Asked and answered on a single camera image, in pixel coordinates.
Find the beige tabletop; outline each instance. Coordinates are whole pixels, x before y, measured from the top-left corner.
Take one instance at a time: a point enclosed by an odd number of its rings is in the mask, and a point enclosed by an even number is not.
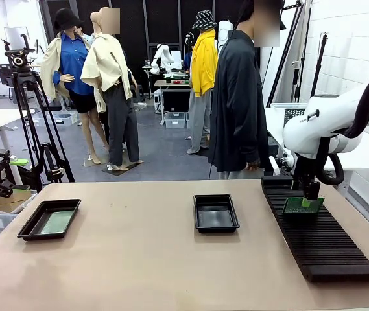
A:
[[[167,86],[181,86],[181,87],[188,87],[190,88],[190,84],[186,83],[185,80],[177,80],[180,81],[180,83],[173,83],[175,81],[174,79],[171,80],[171,83],[167,83],[165,80],[157,80],[156,83],[154,83],[155,87],[167,87]]]
[[[326,205],[369,258],[369,223],[336,190]],[[194,194],[231,194],[240,229],[194,229]],[[16,238],[42,200],[80,198],[63,240]],[[311,284],[260,181],[61,183],[0,234],[0,310],[200,311],[369,308],[369,283]]]

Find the pole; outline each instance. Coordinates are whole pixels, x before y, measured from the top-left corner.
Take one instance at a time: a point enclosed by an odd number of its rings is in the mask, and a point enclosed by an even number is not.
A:
[[[305,33],[305,41],[304,41],[304,48],[302,51],[302,58],[301,58],[301,74],[300,74],[300,83],[296,86],[295,89],[295,99],[296,102],[300,102],[300,94],[301,94],[301,85],[302,85],[302,75],[304,74],[304,64],[305,64],[305,52],[307,51],[307,42],[308,42],[308,32],[309,32],[309,22],[311,20],[311,6],[309,7],[308,13],[308,21],[307,21],[307,31]]]
[[[280,81],[280,77],[281,77],[281,74],[282,74],[282,69],[283,69],[283,66],[285,65],[285,61],[286,61],[287,56],[288,56],[289,47],[291,46],[292,39],[294,38],[295,29],[296,29],[296,26],[297,26],[297,24],[300,20],[300,16],[301,16],[303,8],[304,8],[304,6],[301,5],[301,6],[297,6],[296,9],[295,9],[294,21],[291,25],[291,28],[289,29],[287,42],[286,42],[285,47],[283,49],[282,57],[281,57],[281,60],[280,60],[280,65],[278,66],[278,71],[276,72],[274,83],[272,85],[272,89],[271,89],[270,94],[269,94],[267,107],[270,107],[270,105],[272,104],[272,101],[274,100],[274,95],[275,95],[275,92],[276,92],[276,88],[278,86],[278,82]]]
[[[328,39],[327,32],[325,32],[324,35],[322,36],[320,55],[318,56],[318,61],[315,67],[315,75],[314,75],[313,88],[311,89],[311,97],[315,95],[316,84],[318,82],[318,77],[320,76],[322,57],[324,55],[324,49],[326,48],[327,39]]]

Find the black tray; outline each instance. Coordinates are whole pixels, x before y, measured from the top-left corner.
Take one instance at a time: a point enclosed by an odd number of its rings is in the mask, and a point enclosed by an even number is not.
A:
[[[23,238],[24,241],[63,238],[78,211],[79,204],[79,199],[42,201],[17,237]]]
[[[235,232],[240,225],[231,196],[195,196],[195,227],[200,233]]]
[[[285,217],[290,177],[262,177],[262,189],[304,278],[310,282],[369,282],[369,260],[324,205],[314,219]]]

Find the mannequin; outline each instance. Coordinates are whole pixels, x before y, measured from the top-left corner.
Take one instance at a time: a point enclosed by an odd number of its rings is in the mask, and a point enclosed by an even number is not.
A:
[[[143,161],[139,159],[137,117],[132,103],[129,69],[121,44],[112,36],[116,31],[116,23],[112,20],[113,14],[108,13],[111,9],[102,8],[91,14],[95,39],[86,58],[81,80],[99,88],[104,95],[110,127],[108,170],[128,170],[123,165],[124,138],[129,160],[137,164]]]
[[[56,90],[63,90],[63,96],[70,97],[73,101],[82,121],[82,131],[89,155],[98,165],[101,161],[95,152],[90,123],[102,139],[105,149],[109,150],[109,144],[99,121],[94,88],[80,79],[89,50],[89,44],[75,32],[76,25],[81,23],[82,21],[68,8],[60,9],[56,13],[54,26],[60,32],[46,50],[40,75],[49,97],[54,98]]]

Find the green object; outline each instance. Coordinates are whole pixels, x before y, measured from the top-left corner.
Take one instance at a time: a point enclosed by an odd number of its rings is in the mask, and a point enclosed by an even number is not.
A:
[[[287,198],[283,208],[283,214],[318,213],[324,198],[307,200],[305,198]]]
[[[41,233],[61,233],[64,232],[72,217],[73,211],[53,212],[44,225]]]
[[[301,206],[302,207],[310,207],[311,206],[311,201],[307,200],[307,198],[302,198]]]
[[[29,163],[29,160],[26,159],[16,159],[14,161],[10,161],[11,165],[17,165],[20,167],[24,167],[25,165],[27,165],[27,163]]]

